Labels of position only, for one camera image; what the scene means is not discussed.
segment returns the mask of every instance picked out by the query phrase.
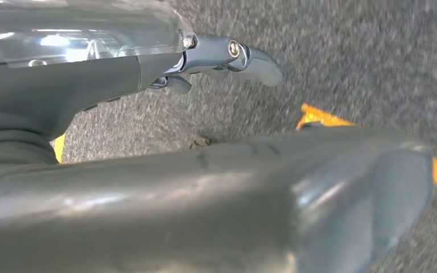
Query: bolt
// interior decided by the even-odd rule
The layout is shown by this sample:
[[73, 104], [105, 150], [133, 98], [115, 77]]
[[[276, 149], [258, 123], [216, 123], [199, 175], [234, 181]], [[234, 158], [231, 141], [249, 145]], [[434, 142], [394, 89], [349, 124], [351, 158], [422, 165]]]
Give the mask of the bolt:
[[184, 48], [189, 48], [192, 45], [192, 42], [190, 41], [189, 38], [183, 39], [183, 47]]
[[240, 47], [237, 41], [231, 40], [229, 42], [229, 54], [234, 58], [237, 58], [240, 55]]
[[29, 67], [40, 67], [42, 65], [47, 65], [48, 63], [44, 60], [31, 60], [29, 62]]

